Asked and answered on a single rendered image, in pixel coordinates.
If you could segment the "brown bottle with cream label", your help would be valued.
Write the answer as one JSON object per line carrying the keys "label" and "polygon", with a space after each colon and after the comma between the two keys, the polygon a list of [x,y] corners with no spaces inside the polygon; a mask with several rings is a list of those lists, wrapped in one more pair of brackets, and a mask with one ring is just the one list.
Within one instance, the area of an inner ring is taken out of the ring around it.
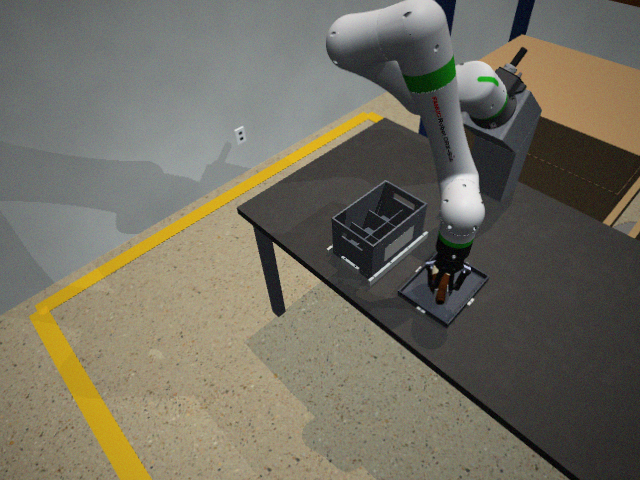
{"label": "brown bottle with cream label", "polygon": [[[436,268],[436,266],[434,266],[434,268],[433,268],[433,281],[435,280],[437,273],[438,273],[438,269]],[[441,282],[440,282],[440,284],[438,286],[438,291],[437,291],[437,295],[436,295],[436,299],[435,299],[436,303],[438,305],[444,304],[445,293],[446,293],[446,288],[447,288],[447,285],[448,285],[448,281],[449,281],[449,274],[444,274],[442,279],[441,279]]]}

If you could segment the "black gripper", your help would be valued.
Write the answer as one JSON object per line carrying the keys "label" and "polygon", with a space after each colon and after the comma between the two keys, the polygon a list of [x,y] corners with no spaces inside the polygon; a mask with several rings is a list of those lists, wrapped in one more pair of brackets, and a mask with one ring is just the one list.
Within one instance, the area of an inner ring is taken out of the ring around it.
{"label": "black gripper", "polygon": [[[436,275],[436,278],[435,278],[435,280],[433,281],[433,284],[432,284],[432,268],[434,267],[434,265],[436,266],[436,268],[439,271],[438,271],[438,273]],[[452,293],[452,290],[458,291],[460,289],[461,285],[463,284],[465,278],[469,274],[471,274],[471,266],[470,265],[467,265],[467,266],[464,265],[464,260],[462,260],[462,261],[449,261],[449,260],[446,260],[446,259],[442,258],[438,253],[437,253],[437,257],[434,259],[434,261],[426,260],[425,268],[428,271],[428,287],[433,287],[432,294],[434,294],[434,295],[433,295],[432,302],[435,302],[437,291],[438,291],[438,286],[439,286],[439,284],[441,282],[441,279],[442,279],[444,273],[450,274],[449,287],[447,285],[444,304],[447,304],[448,298],[449,298],[449,296],[451,296],[450,293]],[[449,268],[451,268],[451,269],[449,269]],[[451,270],[451,272],[450,272],[450,270]],[[460,275],[458,276],[456,282],[453,284],[454,275],[455,275],[456,272],[458,272],[460,270],[462,270],[462,271],[461,271]]]}

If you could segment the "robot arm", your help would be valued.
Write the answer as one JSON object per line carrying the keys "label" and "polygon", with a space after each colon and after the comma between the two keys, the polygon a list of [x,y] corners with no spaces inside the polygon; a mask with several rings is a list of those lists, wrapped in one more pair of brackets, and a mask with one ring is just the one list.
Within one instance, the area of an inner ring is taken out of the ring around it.
{"label": "robot arm", "polygon": [[433,0],[344,15],[331,25],[326,49],[337,67],[374,82],[420,115],[441,194],[436,250],[449,261],[466,259],[485,208],[461,112],[484,129],[507,123],[515,95],[527,88],[515,73],[528,50],[521,47],[495,71],[482,61],[455,66],[447,19]]}

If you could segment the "black crate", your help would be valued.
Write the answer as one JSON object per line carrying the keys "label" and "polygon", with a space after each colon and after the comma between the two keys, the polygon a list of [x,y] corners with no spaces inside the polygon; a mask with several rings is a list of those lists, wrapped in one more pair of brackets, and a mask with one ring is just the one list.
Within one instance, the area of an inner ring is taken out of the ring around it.
{"label": "black crate", "polygon": [[422,235],[426,209],[427,203],[385,180],[332,217],[333,253],[370,279]]}

